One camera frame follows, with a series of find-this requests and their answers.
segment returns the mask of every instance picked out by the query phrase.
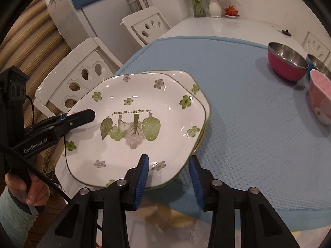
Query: pink cup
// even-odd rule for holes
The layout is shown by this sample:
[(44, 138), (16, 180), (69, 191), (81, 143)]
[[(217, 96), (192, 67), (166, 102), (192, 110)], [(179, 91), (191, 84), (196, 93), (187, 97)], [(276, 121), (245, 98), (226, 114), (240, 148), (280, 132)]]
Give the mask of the pink cup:
[(331, 81), (317, 70), (310, 71), (309, 104), (323, 125), (331, 124)]

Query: white chair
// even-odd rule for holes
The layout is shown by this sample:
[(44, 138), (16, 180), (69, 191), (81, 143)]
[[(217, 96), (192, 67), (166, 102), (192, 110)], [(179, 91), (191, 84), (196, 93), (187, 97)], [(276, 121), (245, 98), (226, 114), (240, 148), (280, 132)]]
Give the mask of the white chair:
[(88, 38), (73, 49), (41, 83), (35, 93), (34, 106), (45, 116), (54, 116), (48, 101), (67, 113), (95, 86), (112, 75), (123, 64), (96, 37)]
[(155, 41), (171, 28), (155, 6), (126, 16), (121, 25), (128, 29), (142, 47)]
[(312, 54), (322, 62), (326, 62), (331, 53), (330, 50), (310, 32), (307, 32), (306, 38), (301, 45), (307, 53)]

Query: person's arm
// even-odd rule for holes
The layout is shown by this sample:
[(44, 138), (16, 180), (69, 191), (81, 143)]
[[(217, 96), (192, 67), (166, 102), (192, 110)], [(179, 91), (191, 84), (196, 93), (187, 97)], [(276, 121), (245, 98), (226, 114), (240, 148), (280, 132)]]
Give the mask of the person's arm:
[(0, 223), (12, 243), (23, 248), (28, 232), (36, 220), (33, 215), (23, 211), (14, 201), (13, 195), (5, 188), (0, 196)]
[[(35, 168), (42, 171), (43, 159), (38, 155)], [(0, 223), (6, 234), (17, 248), (23, 248), (35, 217), (28, 205), (34, 205), (39, 213), (45, 209), (50, 192), (48, 186), (31, 175), (31, 187), (28, 197), (24, 199), (20, 190), (26, 190), (25, 182), (9, 172), (5, 175), (6, 188), (0, 196)]]

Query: striped curtain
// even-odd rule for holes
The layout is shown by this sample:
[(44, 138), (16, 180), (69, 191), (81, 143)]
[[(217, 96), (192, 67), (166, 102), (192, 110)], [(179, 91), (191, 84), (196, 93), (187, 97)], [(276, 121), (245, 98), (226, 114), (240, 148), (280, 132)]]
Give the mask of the striped curtain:
[[(17, 19), (0, 45), (0, 71), (15, 65), (30, 79), (26, 94), (34, 100), (34, 94), (52, 69), (70, 52), (70, 48), (59, 34), (44, 0), (34, 0)], [(24, 104), (24, 125), (32, 125), (32, 107), (26, 100)], [(55, 114), (60, 111), (51, 103), (47, 107)], [(35, 122), (46, 118), (34, 108)], [(63, 150), (63, 143), (42, 152), (45, 161), (52, 156), (56, 164)]]

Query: refrigerator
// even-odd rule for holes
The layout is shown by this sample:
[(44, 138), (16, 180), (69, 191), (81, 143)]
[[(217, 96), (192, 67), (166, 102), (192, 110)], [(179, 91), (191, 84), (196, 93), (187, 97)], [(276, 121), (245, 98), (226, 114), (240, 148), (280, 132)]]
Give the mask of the refrigerator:
[(47, 10), (71, 49), (89, 37), (99, 37), (124, 64), (141, 48), (120, 25), (132, 14), (127, 0), (100, 0), (78, 10), (71, 0), (50, 0)]

